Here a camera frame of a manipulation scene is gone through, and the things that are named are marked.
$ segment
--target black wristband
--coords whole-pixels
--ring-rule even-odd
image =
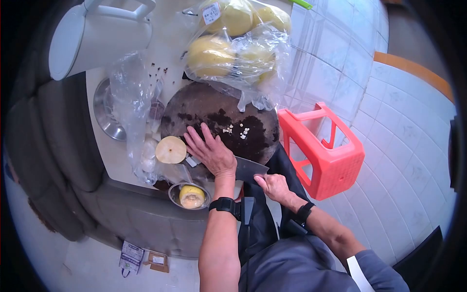
[[[231,213],[237,220],[240,220],[240,204],[236,204],[232,198],[220,197],[211,202],[209,211],[216,209],[217,211],[226,211]]]
[[[297,212],[297,218],[302,222],[306,223],[306,219],[308,216],[311,214],[311,207],[313,207],[315,204],[308,202],[305,205],[301,206],[300,209]]]

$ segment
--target tile floor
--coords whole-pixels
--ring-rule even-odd
[[[394,264],[436,226],[444,235],[449,227],[456,194],[449,188],[446,157],[455,110],[424,81],[373,62],[375,50],[387,52],[389,38],[379,0],[310,2],[310,11],[293,6],[293,71],[278,108],[307,112],[324,101],[363,142],[366,157],[356,183],[316,203]],[[317,135],[325,136],[328,126]],[[291,149],[296,160],[303,158],[296,145]],[[170,258],[169,274],[146,266],[122,278],[119,251],[49,232],[21,187],[8,178],[6,187],[20,240],[51,291],[199,291],[196,261]],[[271,200],[268,206],[279,222],[280,206]]]

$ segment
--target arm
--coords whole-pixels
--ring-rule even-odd
[[[215,176],[213,201],[219,197],[234,198],[237,160],[217,136],[212,137],[208,126],[201,124],[204,142],[193,127],[184,134],[187,150]],[[238,291],[240,260],[238,258],[237,220],[229,212],[213,209],[198,261],[200,291]]]
[[[308,203],[294,192],[289,191],[285,177],[282,175],[265,175],[264,178],[256,176],[255,180],[268,197],[294,213],[297,213],[301,206]],[[344,267],[347,267],[349,257],[366,249],[355,238],[350,229],[316,206],[311,208],[311,214],[306,220],[306,225],[329,247]]]
[[[289,191],[282,175],[255,177],[264,193],[272,200],[290,209],[295,214],[307,203],[294,192]],[[306,219],[307,227],[319,237],[348,270],[347,259],[355,256],[358,264],[375,291],[409,291],[404,279],[384,263],[374,251],[367,250],[347,227],[316,206]]]
[[[301,206],[308,203],[294,192],[290,192],[289,196],[291,197],[290,203],[286,207],[295,214]],[[348,258],[366,250],[350,229],[316,206],[311,207],[306,226],[329,247],[346,268]]]

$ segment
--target stainless steel bowl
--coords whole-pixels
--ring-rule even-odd
[[[102,80],[94,93],[94,115],[99,127],[112,139],[126,141],[127,134],[112,114],[113,96],[110,93],[110,80]]]
[[[180,191],[182,190],[182,187],[184,185],[194,185],[205,192],[205,201],[200,207],[194,208],[194,209],[188,209],[182,206],[182,204],[180,203]],[[186,182],[178,183],[178,184],[171,186],[169,189],[169,198],[175,205],[186,210],[201,210],[209,206],[209,204],[211,203],[211,194],[205,188],[197,184],[186,183]]]

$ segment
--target forearm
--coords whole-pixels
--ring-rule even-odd
[[[216,179],[213,201],[234,198],[235,178]],[[237,220],[229,212],[209,212],[207,227],[199,253],[201,291],[237,291],[240,279]]]
[[[291,196],[287,208],[297,213],[298,209],[306,203],[307,201],[294,194],[294,196]],[[350,229],[316,206],[311,208],[311,214],[306,220],[306,225],[314,235],[329,247],[345,267],[347,267],[349,257],[366,249],[355,238]]]

